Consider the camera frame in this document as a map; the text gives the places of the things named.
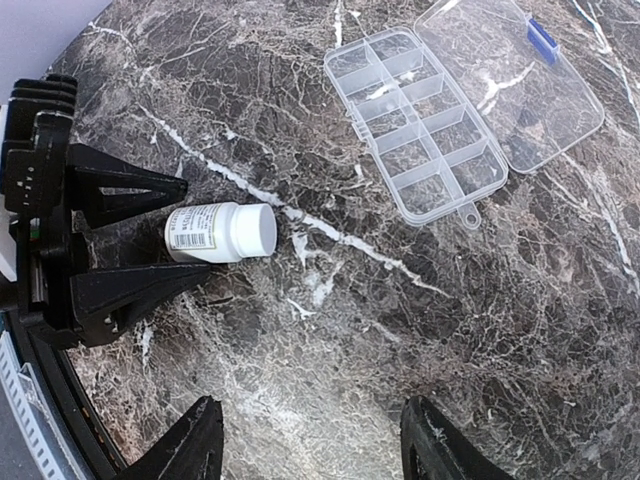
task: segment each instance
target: dark marble countertop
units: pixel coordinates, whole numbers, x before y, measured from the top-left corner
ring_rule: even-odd
[[[401,478],[400,411],[424,394],[518,479],[638,478],[640,4],[519,3],[606,120],[510,174],[476,232],[403,222],[323,71],[430,1],[117,0],[67,49],[78,140],[279,221],[273,258],[71,352],[129,460],[208,394],[227,480]],[[167,215],[92,234],[96,263],[167,261]]]

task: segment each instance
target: bottle cap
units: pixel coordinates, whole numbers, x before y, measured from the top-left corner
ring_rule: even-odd
[[[278,228],[270,205],[240,205],[234,217],[234,243],[242,257],[268,257],[273,254]]]

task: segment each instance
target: black mechanical clamp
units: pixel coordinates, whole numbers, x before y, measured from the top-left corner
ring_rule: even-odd
[[[98,228],[184,199],[187,182],[69,144],[77,81],[49,75],[19,80],[8,106],[1,190],[17,214],[17,289],[13,309],[27,330],[57,349],[116,340],[144,315],[204,281],[205,264],[167,263],[89,269],[72,212]],[[128,190],[106,194],[102,189]]]

